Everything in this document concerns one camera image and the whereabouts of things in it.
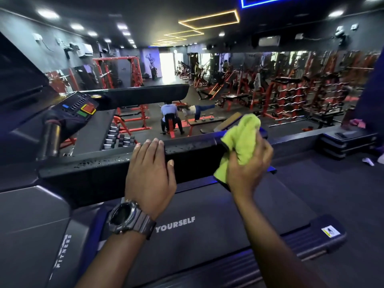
squat rack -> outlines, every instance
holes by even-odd
[[[96,62],[96,66],[99,69],[101,83],[103,85],[103,89],[108,89],[107,84],[105,82],[105,77],[108,78],[108,83],[110,85],[110,89],[113,89],[113,83],[112,83],[112,77],[111,77],[111,70],[109,70],[108,65],[105,63],[105,61],[115,61],[115,60],[121,60],[121,59],[127,59],[131,63],[131,72],[132,72],[132,80],[131,80],[131,87],[140,87],[143,85],[143,78],[141,76],[141,69],[140,69],[140,63],[139,58],[137,56],[121,56],[121,57],[98,57],[94,58],[93,60]]]

gym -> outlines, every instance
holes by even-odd
[[[2,287],[383,287],[384,0],[0,0]]]

watch strap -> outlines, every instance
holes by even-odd
[[[145,214],[141,210],[137,210],[137,211],[140,212],[140,214],[139,216],[137,216],[136,222],[132,230],[145,235],[147,240],[149,240],[153,230],[155,229],[156,222],[153,221],[149,217],[149,215]]]

air conditioner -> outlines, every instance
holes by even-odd
[[[279,46],[280,36],[269,36],[259,39],[259,46]]]
[[[92,46],[90,44],[80,43],[77,54],[79,57],[93,56]]]

man in blue shirt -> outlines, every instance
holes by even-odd
[[[177,123],[180,129],[180,134],[184,134],[183,126],[181,124],[181,120],[177,114],[177,107],[176,105],[172,104],[172,102],[165,102],[163,106],[161,106],[161,114],[163,114],[163,118],[161,119],[161,130],[163,131],[163,134],[166,134],[166,125],[168,121],[166,122],[165,116],[167,114],[175,114],[175,120],[174,123]]]

